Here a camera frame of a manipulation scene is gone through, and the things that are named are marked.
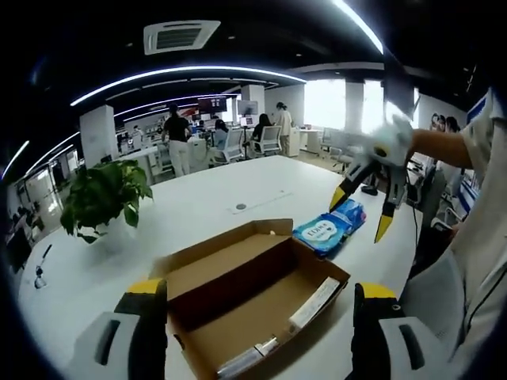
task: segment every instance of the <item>black ceiling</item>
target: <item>black ceiling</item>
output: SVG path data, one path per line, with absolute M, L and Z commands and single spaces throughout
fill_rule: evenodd
M 464 2 L 348 3 L 376 30 L 400 62 L 432 73 L 433 80 L 416 80 L 422 92 L 436 94 L 462 108 L 472 102 L 475 94 L 467 95 L 467 81 L 476 62 L 470 41 L 460 27 L 466 17 L 464 13 L 468 12 L 463 8 Z M 9 131 L 12 143 L 7 155 L 12 155 L 29 137 L 32 143 L 10 170 L 11 180 L 77 131 L 81 114 L 105 102 L 115 112 L 121 112 L 171 97 L 223 92 L 245 82 L 215 80 L 143 86 L 210 77 L 292 84 L 290 80 L 263 74 L 217 71 L 164 74 L 117 86 L 75 107 L 69 105 L 93 89 L 133 74 L 203 64 L 289 73 L 292 68 L 320 63 L 382 62 L 369 39 L 331 0 L 193 0 L 146 6 L 134 2 L 69 8 L 67 12 L 61 6 L 40 3 L 31 5 L 29 12 L 23 14 L 25 42 L 20 43 L 20 38 L 6 42 L 13 59 L 12 75 L 8 78 L 12 81 L 13 127 Z M 221 21 L 203 49 L 144 55 L 144 26 L 199 19 Z M 132 89 L 138 90 L 107 101 Z

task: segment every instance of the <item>cardboard box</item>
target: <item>cardboard box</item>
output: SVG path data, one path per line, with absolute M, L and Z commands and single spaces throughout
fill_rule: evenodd
M 260 220 L 156 261 L 168 322 L 198 378 L 228 378 L 287 343 L 340 293 L 349 274 Z

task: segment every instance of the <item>potted plant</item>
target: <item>potted plant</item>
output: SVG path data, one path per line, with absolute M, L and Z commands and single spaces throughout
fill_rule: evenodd
M 139 198 L 153 199 L 146 174 L 137 161 L 102 163 L 91 169 L 82 168 L 76 174 L 60 222 L 69 235 L 90 244 L 106 234 L 99 230 L 121 212 L 128 225 L 137 227 Z M 93 231 L 91 235 L 83 233 L 85 227 Z

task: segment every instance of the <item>wet wipes package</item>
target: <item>wet wipes package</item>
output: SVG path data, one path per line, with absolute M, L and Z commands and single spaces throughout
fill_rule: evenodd
M 363 206 L 347 199 L 331 214 L 322 214 L 294 231 L 294 237 L 309 245 L 319 257 L 336 252 L 366 220 Z

